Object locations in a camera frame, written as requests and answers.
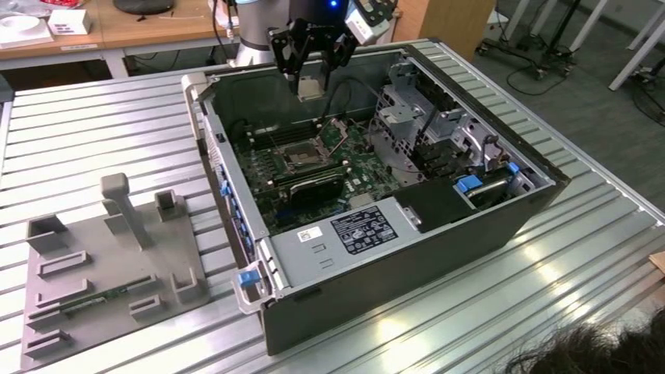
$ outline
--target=caster wheel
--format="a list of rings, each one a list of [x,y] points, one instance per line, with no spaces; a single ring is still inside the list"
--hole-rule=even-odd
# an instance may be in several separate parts
[[[488,50],[488,45],[482,43],[480,47],[476,48],[476,53],[478,54],[478,56],[485,56],[488,54]]]

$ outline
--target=white box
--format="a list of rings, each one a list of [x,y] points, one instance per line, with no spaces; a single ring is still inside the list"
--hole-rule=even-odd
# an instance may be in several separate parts
[[[0,49],[49,43],[50,41],[53,38],[42,19],[40,19],[40,25],[34,29],[16,33],[0,30]]]
[[[56,9],[50,13],[49,28],[54,35],[84,35],[90,30],[85,9]]]
[[[501,27],[504,30],[508,28],[508,18],[493,10],[489,14],[488,25],[485,26],[484,39],[498,41],[501,38]]]

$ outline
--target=wooden cabinet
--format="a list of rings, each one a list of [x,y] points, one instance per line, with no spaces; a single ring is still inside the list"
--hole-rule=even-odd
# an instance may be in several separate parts
[[[397,7],[402,17],[394,27],[394,41],[437,37],[472,60],[494,0],[400,0]]]

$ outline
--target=sticker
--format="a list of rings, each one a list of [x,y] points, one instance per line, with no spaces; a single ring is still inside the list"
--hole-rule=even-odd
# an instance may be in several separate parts
[[[98,48],[96,44],[68,45],[65,47],[60,47],[60,51],[80,51],[81,49],[94,48]]]
[[[352,255],[398,237],[377,206],[330,221],[330,224]]]
[[[322,236],[321,228],[318,226],[298,232],[298,239],[301,243],[305,243],[308,240],[312,240],[318,236]]]

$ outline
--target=dark hair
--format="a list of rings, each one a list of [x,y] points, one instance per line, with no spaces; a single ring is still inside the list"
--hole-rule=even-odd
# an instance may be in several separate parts
[[[665,373],[665,309],[638,329],[618,337],[596,325],[561,330],[506,364],[505,374]]]

